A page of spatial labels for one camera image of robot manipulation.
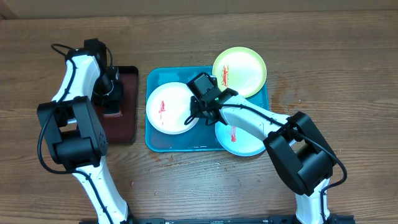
wooden table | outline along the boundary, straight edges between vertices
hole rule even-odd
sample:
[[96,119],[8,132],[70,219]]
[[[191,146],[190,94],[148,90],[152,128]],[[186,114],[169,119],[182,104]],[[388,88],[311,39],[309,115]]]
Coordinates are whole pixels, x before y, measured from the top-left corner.
[[[96,217],[74,177],[40,166],[35,113],[56,94],[65,74],[63,58],[50,44],[77,48],[94,37],[112,50],[116,65],[140,70],[137,140],[108,150],[116,187],[137,217],[295,212],[294,194],[267,153],[157,154],[144,142],[151,70],[211,65],[223,50],[245,46],[267,64],[271,110],[309,114],[347,167],[347,182],[329,191],[331,212],[355,215],[358,223],[396,223],[397,26],[397,11],[0,21],[0,223]],[[336,166],[331,181],[341,174]]]

plate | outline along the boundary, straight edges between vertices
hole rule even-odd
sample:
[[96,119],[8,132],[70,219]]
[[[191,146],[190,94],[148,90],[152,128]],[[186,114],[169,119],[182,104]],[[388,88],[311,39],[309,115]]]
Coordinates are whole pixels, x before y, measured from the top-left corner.
[[191,96],[193,93],[184,83],[171,82],[157,87],[146,105],[150,124],[165,134],[181,134],[194,127],[199,118],[184,125],[190,116]]
[[222,147],[237,156],[254,156],[266,150],[260,139],[243,129],[217,122],[215,131],[217,140]]
[[256,94],[266,82],[267,68],[255,51],[233,47],[222,52],[214,62],[213,75],[218,88],[236,90],[245,98]]

pink marking on plate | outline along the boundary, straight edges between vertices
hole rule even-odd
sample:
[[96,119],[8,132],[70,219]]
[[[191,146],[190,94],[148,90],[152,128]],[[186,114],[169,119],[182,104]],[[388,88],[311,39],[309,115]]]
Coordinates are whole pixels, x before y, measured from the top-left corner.
[[165,109],[164,109],[164,101],[162,100],[162,102],[160,102],[160,110],[159,110],[159,115],[160,115],[160,119],[162,119],[162,112],[164,112],[164,111],[166,111]]
[[231,128],[231,142],[236,142],[236,127],[232,126]]
[[222,85],[223,86],[225,86],[225,87],[228,87],[228,80],[229,80],[229,65],[227,65],[226,67],[225,67],[225,65],[224,65],[224,67],[223,67],[223,71],[222,71],[223,73],[221,74],[221,76],[223,77],[223,81],[222,81]]

red stain on table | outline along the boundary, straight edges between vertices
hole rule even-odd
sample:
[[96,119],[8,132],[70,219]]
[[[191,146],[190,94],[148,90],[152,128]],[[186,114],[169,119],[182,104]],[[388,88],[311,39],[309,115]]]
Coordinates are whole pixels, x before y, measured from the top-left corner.
[[229,80],[229,65],[223,67],[223,73],[221,74],[223,77],[222,85],[228,87],[228,80]]
[[231,128],[231,142],[236,142],[236,127],[232,126]]
[[164,101],[162,100],[162,102],[160,102],[160,110],[159,110],[159,115],[160,115],[160,119],[162,119],[162,112],[166,111],[164,109]]

yellow plate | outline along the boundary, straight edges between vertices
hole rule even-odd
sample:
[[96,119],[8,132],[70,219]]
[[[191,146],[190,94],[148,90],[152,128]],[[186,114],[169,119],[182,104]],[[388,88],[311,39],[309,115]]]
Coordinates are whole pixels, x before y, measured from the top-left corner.
[[244,97],[256,94],[266,82],[267,68],[255,51],[245,47],[233,47],[223,51],[213,65],[218,88],[236,90]]

